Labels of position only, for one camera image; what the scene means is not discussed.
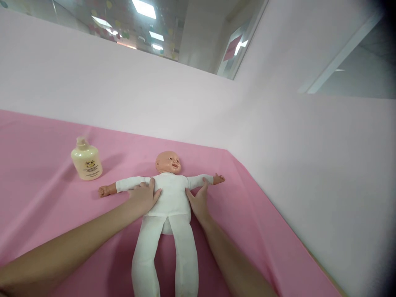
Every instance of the doll hand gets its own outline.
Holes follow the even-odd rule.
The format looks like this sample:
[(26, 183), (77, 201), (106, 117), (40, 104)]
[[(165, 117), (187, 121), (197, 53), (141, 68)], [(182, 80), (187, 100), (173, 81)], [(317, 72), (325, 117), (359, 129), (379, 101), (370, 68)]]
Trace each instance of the doll hand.
[(226, 181), (226, 179), (222, 175), (217, 175), (217, 173), (213, 177), (213, 184), (214, 185), (215, 184), (220, 184), (220, 183), (225, 182), (225, 181)]
[(110, 195), (108, 186), (101, 186), (98, 190), (99, 197), (106, 197)]

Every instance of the forearm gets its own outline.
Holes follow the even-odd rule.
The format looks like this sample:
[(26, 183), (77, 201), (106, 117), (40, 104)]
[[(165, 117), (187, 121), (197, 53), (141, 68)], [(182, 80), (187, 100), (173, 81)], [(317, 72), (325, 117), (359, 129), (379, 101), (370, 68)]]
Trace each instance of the forearm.
[(117, 187), (116, 187), (115, 184), (116, 184), (116, 183), (113, 183), (113, 184), (107, 186), (107, 187), (108, 187), (108, 188), (107, 188), (107, 189), (108, 189), (108, 193), (109, 193), (110, 195), (117, 194)]
[(1, 268), (0, 290), (18, 297), (48, 294), (107, 240), (137, 219), (127, 205), (130, 201)]
[(234, 297), (277, 296), (271, 285), (213, 219), (201, 222), (201, 225), (217, 265)]

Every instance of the ceiling light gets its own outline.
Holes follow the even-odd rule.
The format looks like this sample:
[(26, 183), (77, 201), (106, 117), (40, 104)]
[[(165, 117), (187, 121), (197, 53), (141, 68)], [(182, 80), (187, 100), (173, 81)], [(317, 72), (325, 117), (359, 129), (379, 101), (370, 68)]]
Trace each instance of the ceiling light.
[(245, 42), (238, 42), (238, 45), (236, 46), (236, 49), (235, 49), (234, 56), (236, 56), (238, 54), (240, 47), (246, 47), (246, 45), (248, 44), (248, 41), (249, 40), (247, 40)]
[(118, 34), (118, 32), (117, 32), (116, 30), (112, 31), (112, 30), (109, 29), (109, 28), (107, 28), (106, 30), (107, 30), (110, 34), (113, 34), (113, 35), (117, 35), (117, 34)]
[(163, 50), (162, 46), (156, 45), (156, 44), (152, 44), (151, 45), (153, 48), (155, 48), (156, 50)]
[(117, 44), (123, 45), (123, 46), (126, 46), (126, 47), (129, 47), (129, 48), (132, 48), (132, 49), (134, 49), (134, 50), (137, 50), (137, 48), (135, 48), (135, 47), (133, 47), (133, 46), (131, 46), (131, 45), (127, 45), (127, 44), (122, 43), (122, 42), (118, 42), (118, 41), (117, 41)]
[(140, 0), (132, 0), (132, 2), (138, 13), (148, 16), (152, 19), (157, 19), (156, 12), (154, 11), (154, 6)]
[(98, 23), (98, 25), (101, 25), (102, 28), (103, 28), (103, 26), (112, 28), (112, 26), (108, 22), (106, 22), (105, 20), (100, 19), (100, 18), (98, 18), (96, 16), (92, 16), (92, 18), (94, 19), (95, 22)]
[(164, 41), (164, 36), (162, 36), (162, 35), (160, 35), (160, 34), (157, 34), (157, 33), (154, 33), (154, 32), (151, 32), (151, 31), (149, 31), (149, 33), (150, 33), (150, 36), (151, 36), (152, 38), (155, 38), (155, 39)]

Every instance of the white doll clothing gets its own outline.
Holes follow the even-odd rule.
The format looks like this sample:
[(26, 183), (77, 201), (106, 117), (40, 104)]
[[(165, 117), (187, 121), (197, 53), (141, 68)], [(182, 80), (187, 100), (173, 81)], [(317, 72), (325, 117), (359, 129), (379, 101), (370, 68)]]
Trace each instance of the white doll clothing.
[[(170, 172), (154, 176), (155, 191), (162, 189), (154, 207), (143, 217), (132, 260), (132, 283), (136, 297), (159, 297), (160, 287), (154, 266), (158, 240), (173, 234), (176, 246), (176, 296), (198, 295), (198, 258), (190, 226), (191, 208), (185, 188), (203, 186), (203, 177), (213, 183), (213, 176), (185, 177)], [(150, 177), (130, 177), (116, 182), (117, 192), (128, 191)]]

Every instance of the pink sheet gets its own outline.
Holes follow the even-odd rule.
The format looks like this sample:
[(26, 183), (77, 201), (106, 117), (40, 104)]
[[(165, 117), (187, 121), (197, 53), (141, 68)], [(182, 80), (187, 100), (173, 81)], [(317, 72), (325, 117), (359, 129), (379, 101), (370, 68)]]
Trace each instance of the pink sheet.
[[(101, 154), (104, 174), (82, 181), (70, 152), (86, 135)], [(223, 174), (209, 190), (213, 217), (256, 264), (280, 296), (340, 296), (299, 239), (228, 151), (57, 120), (0, 111), (0, 265), (121, 204), (120, 193), (99, 199), (97, 189), (130, 176), (153, 176), (159, 152), (176, 151), (183, 175)], [(141, 220), (103, 245), (54, 296), (133, 296), (131, 262)], [(193, 216), (199, 296), (230, 296)], [(155, 259), (161, 296), (174, 296), (175, 247), (161, 236)]]

